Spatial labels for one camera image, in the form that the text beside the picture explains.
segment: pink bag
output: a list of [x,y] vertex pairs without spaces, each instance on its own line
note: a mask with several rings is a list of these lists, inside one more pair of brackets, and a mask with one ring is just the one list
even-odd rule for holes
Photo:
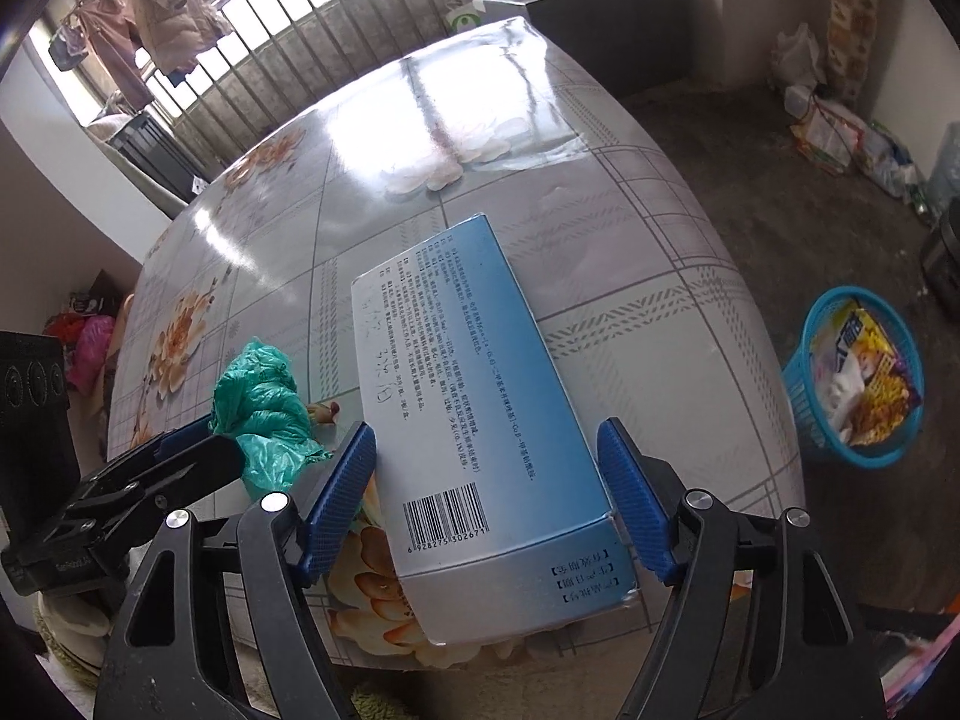
[[66,372],[66,380],[83,396],[93,392],[100,368],[107,362],[107,348],[113,335],[113,317],[90,317],[80,330],[73,365]]

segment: barcode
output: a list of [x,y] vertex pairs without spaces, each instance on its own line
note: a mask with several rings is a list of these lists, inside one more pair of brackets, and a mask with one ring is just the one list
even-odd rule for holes
[[413,544],[410,551],[463,541],[490,531],[473,482],[405,503],[403,516]]

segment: cardboard box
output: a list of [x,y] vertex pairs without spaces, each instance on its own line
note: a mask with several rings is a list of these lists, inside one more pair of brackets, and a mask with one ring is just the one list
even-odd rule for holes
[[380,507],[426,637],[505,640],[621,605],[630,555],[487,218],[360,276],[352,298]]

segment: green plastic bag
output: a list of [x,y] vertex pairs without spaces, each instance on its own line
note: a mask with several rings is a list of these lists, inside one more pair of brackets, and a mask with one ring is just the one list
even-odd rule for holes
[[244,347],[217,382],[210,430],[240,445],[247,458],[243,481],[253,500],[285,493],[306,464],[330,458],[311,436],[290,361],[259,338]]

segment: pink object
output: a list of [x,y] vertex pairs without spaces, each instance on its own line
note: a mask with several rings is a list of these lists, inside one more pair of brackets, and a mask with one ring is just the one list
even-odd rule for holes
[[113,317],[90,317],[83,330],[80,330],[77,348],[73,353],[73,365],[66,372],[66,380],[83,396],[93,392],[100,368],[107,362],[113,324]]
[[887,703],[887,712],[890,717],[893,717],[894,714],[896,714],[896,709],[899,709],[899,707],[891,707],[891,703],[898,699],[913,697],[913,693],[909,692],[909,688],[913,688],[914,690],[918,689],[918,686],[912,685],[914,680],[918,680],[925,675],[926,669],[929,669],[930,665],[947,651],[947,647],[953,643],[957,635],[960,635],[960,614],[954,617],[952,623],[944,628],[942,634],[934,640],[932,645],[926,648],[923,654],[917,659],[917,662],[910,666],[899,680],[896,680],[889,688],[883,691],[883,698]]

